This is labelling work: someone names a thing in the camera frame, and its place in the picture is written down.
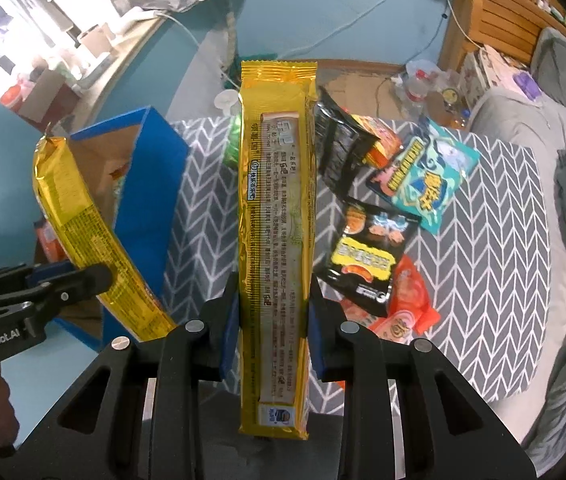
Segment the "grey chevron tablecloth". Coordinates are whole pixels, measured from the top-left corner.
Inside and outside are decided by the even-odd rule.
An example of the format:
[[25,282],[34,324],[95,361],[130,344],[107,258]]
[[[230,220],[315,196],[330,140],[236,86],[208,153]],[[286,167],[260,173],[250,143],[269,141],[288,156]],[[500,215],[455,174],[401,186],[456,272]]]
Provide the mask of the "grey chevron tablecloth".
[[[237,175],[223,155],[235,120],[175,123],[189,154],[180,186],[163,303],[178,322],[219,296],[237,263]],[[437,233],[407,252],[440,322],[428,338],[489,403],[524,391],[545,340],[551,257],[545,200],[529,148],[459,132],[480,154]]]

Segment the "orange juice bottle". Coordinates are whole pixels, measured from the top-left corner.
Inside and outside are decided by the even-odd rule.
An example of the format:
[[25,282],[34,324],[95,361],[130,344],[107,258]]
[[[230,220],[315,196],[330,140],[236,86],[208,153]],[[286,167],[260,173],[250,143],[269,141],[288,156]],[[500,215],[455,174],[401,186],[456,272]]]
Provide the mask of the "orange juice bottle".
[[448,128],[466,130],[469,125],[471,112],[467,108],[462,108],[460,112],[454,113],[448,120]]

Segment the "black yellow snack bag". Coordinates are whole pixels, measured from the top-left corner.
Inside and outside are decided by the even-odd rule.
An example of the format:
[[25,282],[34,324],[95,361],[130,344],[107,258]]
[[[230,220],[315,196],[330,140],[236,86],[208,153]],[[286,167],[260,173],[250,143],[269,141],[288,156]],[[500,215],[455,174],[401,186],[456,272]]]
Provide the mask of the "black yellow snack bag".
[[385,318],[394,275],[420,218],[348,197],[341,231],[318,276],[359,308]]

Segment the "black green snack bag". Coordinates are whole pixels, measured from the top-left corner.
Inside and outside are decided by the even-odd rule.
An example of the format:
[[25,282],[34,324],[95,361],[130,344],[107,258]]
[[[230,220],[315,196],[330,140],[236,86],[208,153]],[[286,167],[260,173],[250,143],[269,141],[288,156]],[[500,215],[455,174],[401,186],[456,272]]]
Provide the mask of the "black green snack bag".
[[377,137],[343,110],[324,87],[319,87],[315,140],[320,176],[337,197],[346,197]]

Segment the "orange snack in box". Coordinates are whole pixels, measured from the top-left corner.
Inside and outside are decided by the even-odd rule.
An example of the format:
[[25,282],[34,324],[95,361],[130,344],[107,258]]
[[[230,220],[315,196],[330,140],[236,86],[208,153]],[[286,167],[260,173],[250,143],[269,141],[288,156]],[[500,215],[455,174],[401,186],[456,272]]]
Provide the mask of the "orange snack in box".
[[62,249],[62,245],[59,243],[55,231],[48,220],[40,219],[34,222],[34,230],[48,261],[59,262],[67,259],[66,252]]

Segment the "white plastic bottle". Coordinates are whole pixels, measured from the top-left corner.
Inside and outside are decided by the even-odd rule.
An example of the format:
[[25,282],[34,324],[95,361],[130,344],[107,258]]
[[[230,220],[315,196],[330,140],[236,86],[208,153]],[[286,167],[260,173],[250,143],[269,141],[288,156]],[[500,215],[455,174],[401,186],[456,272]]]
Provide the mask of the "white plastic bottle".
[[233,116],[240,111],[240,93],[234,89],[222,90],[213,99],[213,105],[223,116]]

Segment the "wooden headboard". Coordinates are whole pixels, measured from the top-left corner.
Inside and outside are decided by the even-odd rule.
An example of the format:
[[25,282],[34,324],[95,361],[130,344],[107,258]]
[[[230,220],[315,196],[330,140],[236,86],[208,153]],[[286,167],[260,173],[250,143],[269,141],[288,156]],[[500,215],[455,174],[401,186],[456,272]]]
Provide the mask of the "wooden headboard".
[[438,58],[443,70],[458,70],[468,53],[485,46],[527,65],[544,29],[566,37],[566,26],[532,0],[451,0],[450,12]]

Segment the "orange red snack bag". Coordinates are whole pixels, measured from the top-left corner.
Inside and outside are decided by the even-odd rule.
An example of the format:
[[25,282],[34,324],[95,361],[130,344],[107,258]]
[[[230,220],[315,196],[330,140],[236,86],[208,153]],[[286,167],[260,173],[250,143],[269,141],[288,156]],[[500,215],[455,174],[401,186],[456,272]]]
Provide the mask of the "orange red snack bag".
[[423,336],[440,322],[432,307],[428,289],[408,255],[403,255],[395,269],[393,293],[389,303],[390,333],[396,340],[409,334]]

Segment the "grey blanket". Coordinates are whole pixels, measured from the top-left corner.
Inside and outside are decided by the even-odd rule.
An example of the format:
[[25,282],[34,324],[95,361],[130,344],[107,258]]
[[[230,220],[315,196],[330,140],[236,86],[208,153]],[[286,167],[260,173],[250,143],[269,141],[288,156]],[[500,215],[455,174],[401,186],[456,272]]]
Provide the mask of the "grey blanket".
[[492,89],[470,119],[474,133],[520,144],[535,155],[545,199],[551,258],[545,342],[534,378],[496,412],[545,474],[566,453],[566,37],[544,29],[530,63],[536,101]]

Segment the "blue cardboard box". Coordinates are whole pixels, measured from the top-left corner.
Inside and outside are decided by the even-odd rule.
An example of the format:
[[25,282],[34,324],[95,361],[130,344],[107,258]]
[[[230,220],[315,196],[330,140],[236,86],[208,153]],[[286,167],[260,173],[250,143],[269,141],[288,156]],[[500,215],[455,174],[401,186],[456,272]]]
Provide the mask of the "blue cardboard box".
[[[66,139],[100,213],[167,314],[159,297],[189,147],[151,106]],[[135,339],[97,298],[85,310],[96,318],[84,332],[91,347],[103,348],[118,336]]]

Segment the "teal cartoon snack bag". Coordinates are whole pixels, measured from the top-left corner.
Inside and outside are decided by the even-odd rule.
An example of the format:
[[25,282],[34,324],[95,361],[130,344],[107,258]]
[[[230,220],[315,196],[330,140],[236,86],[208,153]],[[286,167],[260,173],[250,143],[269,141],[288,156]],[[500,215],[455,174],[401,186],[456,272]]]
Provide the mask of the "teal cartoon snack bag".
[[454,139],[425,116],[405,140],[403,150],[368,177],[368,188],[382,200],[421,218],[420,227],[440,232],[446,208],[480,161],[475,148]]

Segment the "long yellow biscuit pack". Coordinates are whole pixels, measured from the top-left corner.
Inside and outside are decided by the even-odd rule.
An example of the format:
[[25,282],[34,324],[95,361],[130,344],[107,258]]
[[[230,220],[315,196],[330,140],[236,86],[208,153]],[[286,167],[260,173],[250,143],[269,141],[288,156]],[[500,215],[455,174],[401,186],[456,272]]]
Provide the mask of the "long yellow biscuit pack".
[[255,437],[308,437],[317,69],[310,62],[241,65],[240,430]]

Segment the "red orange chip bag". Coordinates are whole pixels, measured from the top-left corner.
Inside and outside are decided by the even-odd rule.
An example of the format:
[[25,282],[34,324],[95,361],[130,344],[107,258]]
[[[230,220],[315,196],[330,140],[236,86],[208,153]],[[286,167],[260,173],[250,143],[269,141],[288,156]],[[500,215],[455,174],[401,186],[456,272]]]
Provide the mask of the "red orange chip bag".
[[381,169],[402,150],[402,140],[384,120],[357,114],[353,114],[353,120],[369,133],[359,140],[362,150],[360,154],[353,156],[355,162]]

